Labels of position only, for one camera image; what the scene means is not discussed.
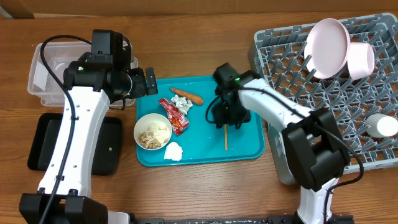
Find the wooden chopstick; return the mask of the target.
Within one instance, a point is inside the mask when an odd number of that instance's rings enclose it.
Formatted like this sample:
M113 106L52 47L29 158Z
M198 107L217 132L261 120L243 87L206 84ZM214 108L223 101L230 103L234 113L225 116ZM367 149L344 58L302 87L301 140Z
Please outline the wooden chopstick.
M224 124L224 149L228 151L228 125Z

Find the orange carrot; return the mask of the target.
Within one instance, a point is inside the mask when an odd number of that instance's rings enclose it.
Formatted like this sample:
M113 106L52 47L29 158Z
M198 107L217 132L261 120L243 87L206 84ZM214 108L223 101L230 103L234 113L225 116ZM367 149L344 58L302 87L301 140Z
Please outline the orange carrot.
M202 105L204 103L204 100L202 97L195 95L193 93L184 91L184 90L180 90L177 88L170 88L170 91L172 91L173 93L185 97L187 100L190 100L192 103L196 104L196 105Z

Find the foil ball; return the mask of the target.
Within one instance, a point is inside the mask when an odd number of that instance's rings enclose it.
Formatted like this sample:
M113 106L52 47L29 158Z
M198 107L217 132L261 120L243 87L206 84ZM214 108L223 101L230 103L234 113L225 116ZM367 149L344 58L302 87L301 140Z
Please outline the foil ball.
M171 98L171 102L184 114L187 115L188 111L190 108L193 106L193 103L186 99L184 96L179 97L178 95L175 95L174 97Z

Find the white bowl with food scraps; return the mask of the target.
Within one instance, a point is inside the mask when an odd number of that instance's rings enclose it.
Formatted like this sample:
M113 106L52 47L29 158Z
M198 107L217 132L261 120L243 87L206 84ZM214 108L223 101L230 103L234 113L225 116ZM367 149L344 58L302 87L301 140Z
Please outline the white bowl with food scraps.
M134 127L134 139L138 146L154 151L163 148L172 137L169 120L157 113L150 113L139 118Z

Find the red snack wrapper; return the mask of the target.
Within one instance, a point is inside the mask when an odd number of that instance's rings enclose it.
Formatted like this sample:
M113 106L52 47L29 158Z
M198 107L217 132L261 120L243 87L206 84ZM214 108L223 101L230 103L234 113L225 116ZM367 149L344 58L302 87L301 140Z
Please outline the red snack wrapper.
M168 99L162 98L158 102L164 107L173 132L177 136L183 134L185 128L189 125L189 120L186 116Z

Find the white round plate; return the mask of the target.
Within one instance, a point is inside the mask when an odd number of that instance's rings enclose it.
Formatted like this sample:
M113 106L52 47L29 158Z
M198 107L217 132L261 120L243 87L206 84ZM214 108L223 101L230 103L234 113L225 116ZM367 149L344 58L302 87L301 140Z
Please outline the white round plate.
M345 65L349 51L349 34L346 27L333 18L316 23L306 39L304 57L310 56L306 65L314 77L326 79L336 75Z

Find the pink bowl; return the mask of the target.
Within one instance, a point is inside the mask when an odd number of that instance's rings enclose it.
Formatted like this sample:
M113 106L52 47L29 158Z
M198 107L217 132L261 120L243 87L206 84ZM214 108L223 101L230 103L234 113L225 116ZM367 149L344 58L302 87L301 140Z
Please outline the pink bowl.
M375 64L372 46L365 42L352 42L349 47L347 63L352 80L370 76Z

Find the white paper cup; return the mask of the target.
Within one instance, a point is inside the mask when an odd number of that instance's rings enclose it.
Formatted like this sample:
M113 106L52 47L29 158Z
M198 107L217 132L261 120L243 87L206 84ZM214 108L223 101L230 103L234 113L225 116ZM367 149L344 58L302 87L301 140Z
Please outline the white paper cup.
M388 115L376 113L365 120L367 133L374 138L386 138L397 134L397 120Z

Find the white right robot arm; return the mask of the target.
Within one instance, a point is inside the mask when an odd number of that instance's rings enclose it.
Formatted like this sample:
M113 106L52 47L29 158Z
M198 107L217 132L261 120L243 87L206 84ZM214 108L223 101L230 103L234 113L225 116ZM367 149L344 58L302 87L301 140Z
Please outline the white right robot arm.
M297 211L268 217L268 223L353 223L352 216L331 212L332 193L350 162L333 113L293 102L252 70L238 73L225 63L213 78L216 98L207 110L216 127L240 128L251 111L260 115L282 136L289 171L301 186Z

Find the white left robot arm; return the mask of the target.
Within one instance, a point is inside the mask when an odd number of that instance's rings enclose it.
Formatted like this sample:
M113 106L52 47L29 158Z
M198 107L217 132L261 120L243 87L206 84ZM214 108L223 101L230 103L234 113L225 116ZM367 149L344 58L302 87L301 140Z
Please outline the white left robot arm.
M133 213L114 212L91 199L91 171L101 125L115 101L158 92L154 69L132 68L127 37L112 30L93 31L89 52L72 61L59 80L40 58L64 93L64 111L52 158L34 194L24 193L19 211L27 223L134 223Z

